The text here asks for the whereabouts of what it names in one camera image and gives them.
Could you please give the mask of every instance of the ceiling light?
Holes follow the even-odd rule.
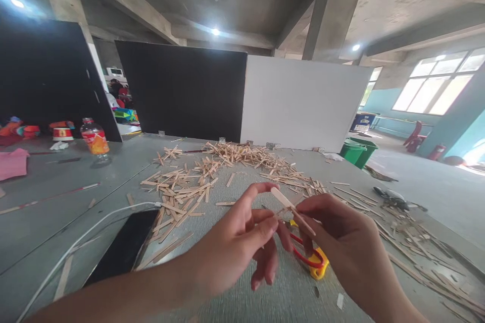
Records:
[[[24,3],[21,2],[21,1],[18,1],[18,0],[10,0],[12,2],[13,5],[19,7],[19,8],[24,8]]]

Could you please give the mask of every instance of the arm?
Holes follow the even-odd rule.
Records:
[[[252,210],[258,193],[273,183],[252,184],[226,215],[187,253],[162,265],[106,279],[68,295],[33,315],[29,322],[143,321],[162,311],[200,303],[233,286],[251,259],[256,290],[272,285],[278,268],[273,235],[292,250],[288,230],[272,211]]]
[[[404,294],[371,218],[330,194],[310,197],[297,210],[345,291],[377,323],[427,322]],[[302,234],[307,251],[313,248],[309,236]]]

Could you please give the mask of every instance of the green bucket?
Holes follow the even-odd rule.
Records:
[[[366,150],[367,148],[361,143],[346,139],[339,154],[350,161],[353,165],[356,165],[356,162]]]
[[[362,169],[365,167],[365,165],[367,164],[367,162],[369,161],[370,157],[372,156],[372,153],[379,149],[379,147],[374,144],[372,141],[368,141],[368,140],[362,140],[362,139],[357,139],[357,138],[349,138],[359,144],[361,144],[362,146],[365,146],[367,148],[366,151],[362,152],[362,154],[360,155],[359,159],[357,160],[356,163],[354,163],[354,165],[359,168],[359,169]]]

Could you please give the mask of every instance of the red scissors handle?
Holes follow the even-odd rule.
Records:
[[[303,241],[301,240],[301,238],[295,236],[294,234],[290,234],[290,235],[291,235],[292,239],[294,239],[295,241],[303,244]],[[297,258],[299,258],[301,261],[303,261],[308,266],[311,266],[311,267],[314,267],[314,268],[322,268],[323,265],[324,265],[324,260],[323,260],[322,255],[320,255],[320,253],[317,250],[315,250],[315,249],[313,249],[313,253],[315,254],[315,256],[317,256],[320,259],[321,262],[312,262],[312,261],[306,259],[294,247],[293,247],[293,252],[297,256]]]

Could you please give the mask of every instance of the fire extinguisher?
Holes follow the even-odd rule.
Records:
[[[434,147],[433,151],[428,155],[429,160],[438,160],[440,156],[445,152],[446,146],[439,144]]]

